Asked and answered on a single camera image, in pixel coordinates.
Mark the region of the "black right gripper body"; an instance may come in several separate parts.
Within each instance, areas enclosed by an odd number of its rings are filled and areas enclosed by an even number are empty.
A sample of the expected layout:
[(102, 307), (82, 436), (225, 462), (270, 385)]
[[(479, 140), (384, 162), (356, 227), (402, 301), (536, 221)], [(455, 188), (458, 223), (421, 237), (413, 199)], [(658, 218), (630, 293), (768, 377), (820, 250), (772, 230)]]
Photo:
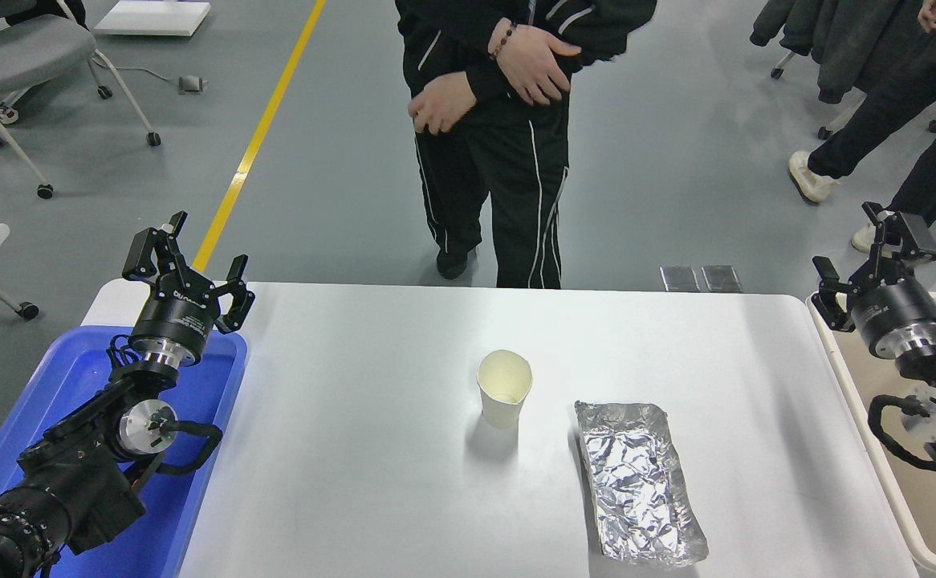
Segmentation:
[(916, 279), (851, 296), (849, 314), (871, 354), (936, 345), (936, 303)]

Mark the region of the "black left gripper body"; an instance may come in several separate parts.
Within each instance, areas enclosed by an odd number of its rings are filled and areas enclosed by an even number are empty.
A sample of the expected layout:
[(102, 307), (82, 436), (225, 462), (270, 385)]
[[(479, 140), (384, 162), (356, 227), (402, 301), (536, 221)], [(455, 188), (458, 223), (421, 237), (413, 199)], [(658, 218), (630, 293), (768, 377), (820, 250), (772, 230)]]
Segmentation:
[(148, 350), (147, 343), (167, 340), (189, 354), (201, 354), (219, 315), (221, 308), (216, 301), (191, 299), (178, 289), (155, 284), (150, 287), (129, 343), (134, 350)]

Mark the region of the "person's left hand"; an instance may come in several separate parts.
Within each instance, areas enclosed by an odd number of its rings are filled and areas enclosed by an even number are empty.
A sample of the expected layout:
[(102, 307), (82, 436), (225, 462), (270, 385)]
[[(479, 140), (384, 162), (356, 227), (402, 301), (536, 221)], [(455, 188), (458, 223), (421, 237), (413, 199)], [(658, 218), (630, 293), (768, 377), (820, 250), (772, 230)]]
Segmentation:
[(452, 131), (477, 102), (467, 73), (458, 71), (428, 82), (410, 100), (407, 114), (412, 118), (414, 132), (437, 136)]

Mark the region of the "person's right hand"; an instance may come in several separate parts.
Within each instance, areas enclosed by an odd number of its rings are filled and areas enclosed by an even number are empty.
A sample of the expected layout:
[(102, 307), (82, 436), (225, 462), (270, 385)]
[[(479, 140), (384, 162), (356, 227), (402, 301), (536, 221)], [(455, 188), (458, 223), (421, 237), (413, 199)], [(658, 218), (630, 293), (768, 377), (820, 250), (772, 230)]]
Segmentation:
[(571, 89), (557, 56), (576, 56), (581, 48), (546, 30), (501, 18), (490, 34), (487, 52), (524, 103), (549, 105)]

